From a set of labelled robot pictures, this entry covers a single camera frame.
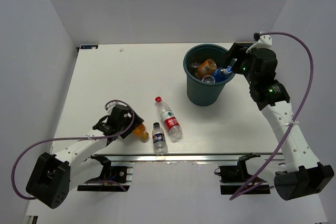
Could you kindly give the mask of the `red label water bottle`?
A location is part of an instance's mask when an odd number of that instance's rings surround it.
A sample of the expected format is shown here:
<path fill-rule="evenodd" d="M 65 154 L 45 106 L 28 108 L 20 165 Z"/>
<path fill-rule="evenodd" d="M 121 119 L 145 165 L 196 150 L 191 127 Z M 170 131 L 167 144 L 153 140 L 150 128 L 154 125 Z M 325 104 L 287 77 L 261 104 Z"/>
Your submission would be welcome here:
<path fill-rule="evenodd" d="M 158 115 L 170 137 L 175 141 L 181 139 L 183 137 L 183 131 L 172 109 L 162 100 L 161 97 L 156 97 L 155 103 Z"/>

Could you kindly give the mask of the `tall blue label water bottle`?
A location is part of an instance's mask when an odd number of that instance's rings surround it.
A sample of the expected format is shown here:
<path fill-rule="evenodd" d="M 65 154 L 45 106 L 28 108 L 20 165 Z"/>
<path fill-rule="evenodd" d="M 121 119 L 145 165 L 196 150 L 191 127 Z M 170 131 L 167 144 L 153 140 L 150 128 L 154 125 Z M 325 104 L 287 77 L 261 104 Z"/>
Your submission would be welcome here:
<path fill-rule="evenodd" d="M 232 74 L 231 67 L 227 68 L 217 68 L 213 73 L 212 77 L 215 79 L 215 83 L 227 80 Z"/>

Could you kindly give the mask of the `orange juice bottle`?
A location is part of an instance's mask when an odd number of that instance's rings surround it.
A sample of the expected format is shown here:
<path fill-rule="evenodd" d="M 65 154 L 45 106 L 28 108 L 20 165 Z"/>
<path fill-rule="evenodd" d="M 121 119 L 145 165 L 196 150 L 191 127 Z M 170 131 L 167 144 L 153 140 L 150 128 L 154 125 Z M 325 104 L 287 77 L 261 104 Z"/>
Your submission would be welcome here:
<path fill-rule="evenodd" d="M 149 133 L 146 131 L 143 123 L 139 124 L 138 127 L 132 131 L 132 134 L 138 137 L 142 142 L 146 142 L 149 138 Z"/>
<path fill-rule="evenodd" d="M 197 67 L 197 76 L 202 78 L 211 75 L 217 69 L 217 64 L 213 59 L 207 59 Z"/>

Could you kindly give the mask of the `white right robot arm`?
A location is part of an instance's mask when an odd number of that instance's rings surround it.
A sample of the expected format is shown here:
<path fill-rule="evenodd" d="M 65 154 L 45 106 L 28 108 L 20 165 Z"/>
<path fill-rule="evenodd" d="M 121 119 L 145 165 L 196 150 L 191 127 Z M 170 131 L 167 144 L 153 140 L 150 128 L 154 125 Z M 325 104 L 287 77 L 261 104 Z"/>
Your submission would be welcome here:
<path fill-rule="evenodd" d="M 278 141 L 274 153 L 281 151 L 285 163 L 272 164 L 275 154 L 263 161 L 249 154 L 238 161 L 237 175 L 250 182 L 259 178 L 274 186 L 283 200 L 321 192 L 334 177 L 331 165 L 322 165 L 309 147 L 292 110 L 285 86 L 276 80 L 276 54 L 268 48 L 246 48 L 233 43 L 224 54 L 224 65 L 241 74 L 249 84 L 250 96 L 267 119 Z"/>

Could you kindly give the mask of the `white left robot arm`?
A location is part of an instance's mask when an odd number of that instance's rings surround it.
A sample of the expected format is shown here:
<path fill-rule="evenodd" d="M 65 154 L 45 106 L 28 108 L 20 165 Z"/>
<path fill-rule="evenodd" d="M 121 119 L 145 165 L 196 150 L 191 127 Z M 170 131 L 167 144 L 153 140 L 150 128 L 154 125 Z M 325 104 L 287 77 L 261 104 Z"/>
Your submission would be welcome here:
<path fill-rule="evenodd" d="M 130 107 L 113 105 L 81 140 L 54 154 L 39 156 L 26 191 L 51 209 L 84 184 L 104 184 L 114 176 L 111 161 L 97 152 L 119 137 L 126 138 L 144 120 Z"/>

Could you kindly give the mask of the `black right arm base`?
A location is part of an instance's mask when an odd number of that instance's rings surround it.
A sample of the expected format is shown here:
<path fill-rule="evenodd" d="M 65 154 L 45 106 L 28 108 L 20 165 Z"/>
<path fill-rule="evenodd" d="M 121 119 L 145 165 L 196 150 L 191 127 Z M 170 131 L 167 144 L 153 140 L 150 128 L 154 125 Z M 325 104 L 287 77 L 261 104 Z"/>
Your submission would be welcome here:
<path fill-rule="evenodd" d="M 243 185 L 252 175 L 247 172 L 246 161 L 251 158 L 261 157 L 260 155 L 250 153 L 241 156 L 235 165 L 222 165 L 214 170 L 214 174 L 220 177 L 220 194 L 221 195 L 232 195 L 241 185 Z M 245 188 L 255 186 L 257 183 L 261 182 L 260 178 L 255 178 L 250 182 Z M 268 184 L 262 184 L 253 190 L 247 192 L 247 195 L 266 195 L 270 194 L 273 186 Z"/>

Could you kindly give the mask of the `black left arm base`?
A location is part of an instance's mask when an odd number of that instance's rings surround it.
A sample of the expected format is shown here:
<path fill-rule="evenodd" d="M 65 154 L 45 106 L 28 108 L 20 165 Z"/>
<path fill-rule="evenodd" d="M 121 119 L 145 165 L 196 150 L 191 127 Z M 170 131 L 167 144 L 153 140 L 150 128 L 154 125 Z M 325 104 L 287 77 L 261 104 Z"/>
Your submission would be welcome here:
<path fill-rule="evenodd" d="M 112 164 L 102 155 L 91 156 L 102 165 L 102 172 L 97 178 L 90 179 L 77 187 L 77 191 L 92 192 L 127 192 L 132 181 L 133 167 Z"/>

